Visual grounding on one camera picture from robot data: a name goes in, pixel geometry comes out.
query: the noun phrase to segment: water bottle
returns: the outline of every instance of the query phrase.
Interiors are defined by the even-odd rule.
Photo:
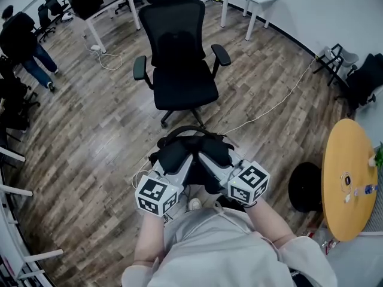
[[[355,188],[354,195],[355,196],[365,196],[366,194],[372,194],[376,190],[378,190],[377,185],[359,186],[359,187]]]

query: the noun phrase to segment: white shirt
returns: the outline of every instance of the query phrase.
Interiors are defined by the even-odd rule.
[[[277,249],[253,230],[245,213],[201,209],[165,228],[168,251],[161,265],[125,269],[123,287],[294,287],[290,269],[314,287],[337,286],[319,245],[297,237]]]

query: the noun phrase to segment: white sleeve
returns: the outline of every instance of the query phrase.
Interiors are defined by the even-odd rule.
[[[153,268],[144,265],[132,265],[122,274],[122,287],[146,287],[153,276]]]
[[[315,287],[337,287],[338,281],[319,245],[309,237],[291,239],[280,247],[281,261],[301,272]]]

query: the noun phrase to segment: round wooden table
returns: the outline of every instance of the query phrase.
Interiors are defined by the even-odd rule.
[[[376,192],[356,197],[354,190],[378,183],[377,169],[368,165],[373,155],[370,139],[355,121],[343,119],[335,124],[323,158],[322,203],[327,226],[340,241],[355,238],[371,216]],[[350,201],[345,203],[348,193]]]

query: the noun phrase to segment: chair seat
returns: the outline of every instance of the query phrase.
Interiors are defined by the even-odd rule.
[[[218,99],[213,76],[204,60],[189,68],[155,68],[154,103],[157,109],[183,111]]]

